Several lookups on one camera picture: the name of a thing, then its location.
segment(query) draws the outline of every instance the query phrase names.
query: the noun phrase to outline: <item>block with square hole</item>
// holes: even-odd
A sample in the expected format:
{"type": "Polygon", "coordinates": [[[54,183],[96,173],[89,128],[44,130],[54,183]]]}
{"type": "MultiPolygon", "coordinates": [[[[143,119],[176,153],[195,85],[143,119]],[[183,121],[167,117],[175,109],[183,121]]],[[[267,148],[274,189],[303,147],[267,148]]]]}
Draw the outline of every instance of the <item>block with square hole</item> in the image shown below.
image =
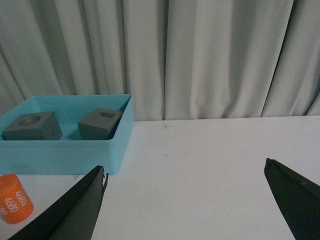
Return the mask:
{"type": "Polygon", "coordinates": [[[82,140],[110,140],[122,117],[121,111],[97,108],[78,122],[82,140]]]}
{"type": "Polygon", "coordinates": [[[53,111],[21,114],[2,134],[6,140],[59,140],[62,136],[53,111]]]}

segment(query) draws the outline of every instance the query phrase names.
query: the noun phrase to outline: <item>curtain fold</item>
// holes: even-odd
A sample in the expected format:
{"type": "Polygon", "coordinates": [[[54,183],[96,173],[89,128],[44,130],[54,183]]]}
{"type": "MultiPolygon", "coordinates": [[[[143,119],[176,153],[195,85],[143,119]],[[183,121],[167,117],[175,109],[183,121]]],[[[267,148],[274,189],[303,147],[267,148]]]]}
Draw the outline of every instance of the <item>curtain fold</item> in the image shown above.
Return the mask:
{"type": "Polygon", "coordinates": [[[263,117],[304,115],[319,94],[319,10],[320,1],[295,2],[263,117]]]}
{"type": "Polygon", "coordinates": [[[320,114],[320,2],[11,0],[0,115],[35,95],[133,94],[136,121],[320,114]]]}
{"type": "Polygon", "coordinates": [[[164,118],[166,2],[123,1],[127,92],[136,120],[164,118]]]}
{"type": "Polygon", "coordinates": [[[173,1],[166,119],[260,117],[292,1],[173,1]]]}

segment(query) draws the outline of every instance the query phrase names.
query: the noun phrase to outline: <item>small hole in block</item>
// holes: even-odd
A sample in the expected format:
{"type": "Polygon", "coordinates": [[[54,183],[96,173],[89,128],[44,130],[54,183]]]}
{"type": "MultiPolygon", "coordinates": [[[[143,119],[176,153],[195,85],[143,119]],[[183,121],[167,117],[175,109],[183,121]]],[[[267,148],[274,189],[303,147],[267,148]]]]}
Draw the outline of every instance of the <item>small hole in block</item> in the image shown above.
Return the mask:
{"type": "Polygon", "coordinates": [[[109,119],[114,116],[114,114],[112,114],[112,113],[103,112],[103,111],[100,112],[100,115],[101,115],[101,117],[109,118],[109,119]]]}
{"type": "Polygon", "coordinates": [[[38,122],[40,119],[41,117],[38,115],[25,116],[22,120],[20,120],[19,125],[27,126],[38,122]]]}

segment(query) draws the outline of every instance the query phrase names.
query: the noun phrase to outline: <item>white tabletop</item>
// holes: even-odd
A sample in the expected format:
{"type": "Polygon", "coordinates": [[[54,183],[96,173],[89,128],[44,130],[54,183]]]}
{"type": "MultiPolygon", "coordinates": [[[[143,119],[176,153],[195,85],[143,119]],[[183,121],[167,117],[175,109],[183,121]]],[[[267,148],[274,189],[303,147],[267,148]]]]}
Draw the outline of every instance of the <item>white tabletop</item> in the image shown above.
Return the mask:
{"type": "MultiPolygon", "coordinates": [[[[320,116],[135,122],[93,240],[294,240],[264,176],[276,159],[320,184],[320,116]]],[[[19,175],[35,210],[82,176],[19,175]]]]}

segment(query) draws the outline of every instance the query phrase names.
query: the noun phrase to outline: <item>circular hole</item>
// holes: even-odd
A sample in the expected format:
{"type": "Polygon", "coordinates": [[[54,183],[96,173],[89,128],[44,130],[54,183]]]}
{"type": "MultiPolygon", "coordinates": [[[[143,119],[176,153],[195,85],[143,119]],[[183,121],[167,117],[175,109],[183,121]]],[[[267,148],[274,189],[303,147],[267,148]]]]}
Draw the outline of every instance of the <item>circular hole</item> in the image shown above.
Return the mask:
{"type": "Polygon", "coordinates": [[[38,115],[25,116],[22,120],[20,120],[19,125],[27,126],[30,124],[34,124],[41,119],[38,115]]]}

